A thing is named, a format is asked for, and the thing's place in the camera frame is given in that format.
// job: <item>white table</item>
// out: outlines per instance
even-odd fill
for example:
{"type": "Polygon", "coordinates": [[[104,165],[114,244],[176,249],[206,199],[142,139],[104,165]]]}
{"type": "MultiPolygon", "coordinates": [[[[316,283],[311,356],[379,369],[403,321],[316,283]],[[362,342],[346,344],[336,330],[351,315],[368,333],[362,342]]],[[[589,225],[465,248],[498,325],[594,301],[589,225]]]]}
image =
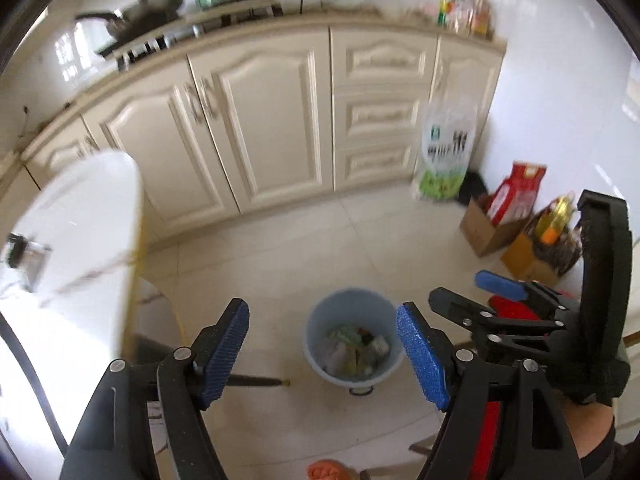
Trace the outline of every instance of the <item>white table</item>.
{"type": "MultiPolygon", "coordinates": [[[[129,155],[72,165],[13,232],[50,246],[33,292],[0,258],[0,312],[27,352],[69,443],[109,362],[127,357],[143,187],[129,155]]],[[[13,355],[0,340],[0,431],[33,480],[57,479],[62,456],[13,355]]]]}

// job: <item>blue trash can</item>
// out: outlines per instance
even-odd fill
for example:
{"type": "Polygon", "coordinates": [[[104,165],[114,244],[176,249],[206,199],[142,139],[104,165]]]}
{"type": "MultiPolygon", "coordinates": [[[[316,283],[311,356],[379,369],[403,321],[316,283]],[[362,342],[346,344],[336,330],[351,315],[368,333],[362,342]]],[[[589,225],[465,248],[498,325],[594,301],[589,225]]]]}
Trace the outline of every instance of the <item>blue trash can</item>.
{"type": "Polygon", "coordinates": [[[338,290],[320,301],[312,310],[303,335],[303,350],[309,365],[324,380],[348,388],[352,395],[369,395],[373,386],[388,378],[399,367],[404,357],[404,349],[396,333],[396,307],[387,298],[372,290],[338,290]],[[389,343],[389,354],[364,381],[348,381],[333,377],[318,364],[316,349],[319,343],[340,325],[363,327],[374,336],[383,335],[389,343]]]}

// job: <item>white and green bag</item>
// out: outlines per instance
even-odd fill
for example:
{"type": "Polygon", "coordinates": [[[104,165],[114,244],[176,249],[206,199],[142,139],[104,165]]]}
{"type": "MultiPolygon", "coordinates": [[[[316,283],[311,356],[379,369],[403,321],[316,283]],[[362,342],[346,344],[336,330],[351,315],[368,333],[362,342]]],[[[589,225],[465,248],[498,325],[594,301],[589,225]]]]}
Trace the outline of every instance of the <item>white and green bag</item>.
{"type": "Polygon", "coordinates": [[[477,116],[477,107],[463,102],[430,104],[414,178],[418,197],[448,200],[458,195],[471,159],[477,116]]]}

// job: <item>red bag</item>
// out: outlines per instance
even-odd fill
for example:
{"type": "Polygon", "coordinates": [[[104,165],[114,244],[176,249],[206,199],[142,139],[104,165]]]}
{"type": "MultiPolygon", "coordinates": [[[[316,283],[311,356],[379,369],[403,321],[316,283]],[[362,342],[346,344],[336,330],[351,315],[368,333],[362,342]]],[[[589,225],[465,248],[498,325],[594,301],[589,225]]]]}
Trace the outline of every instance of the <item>red bag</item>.
{"type": "Polygon", "coordinates": [[[530,215],[546,166],[514,162],[505,178],[487,202],[486,215],[493,225],[506,224],[530,215]]]}

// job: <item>blue gripper pad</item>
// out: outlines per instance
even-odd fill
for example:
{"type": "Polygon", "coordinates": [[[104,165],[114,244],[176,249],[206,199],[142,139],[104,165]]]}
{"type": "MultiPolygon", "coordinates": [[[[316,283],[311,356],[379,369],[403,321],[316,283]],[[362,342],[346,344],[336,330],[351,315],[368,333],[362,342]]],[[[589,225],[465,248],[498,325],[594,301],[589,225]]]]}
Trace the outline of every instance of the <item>blue gripper pad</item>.
{"type": "Polygon", "coordinates": [[[418,327],[417,320],[404,305],[396,312],[396,330],[424,397],[439,410],[446,410],[449,393],[444,368],[433,351],[428,336],[418,327]]]}
{"type": "Polygon", "coordinates": [[[223,330],[220,342],[203,370],[204,389],[200,394],[203,410],[222,395],[249,330],[249,306],[244,301],[238,305],[238,309],[223,330]]]}
{"type": "Polygon", "coordinates": [[[476,287],[510,301],[525,301],[529,297],[522,283],[504,278],[488,270],[477,272],[474,281],[476,287]]]}

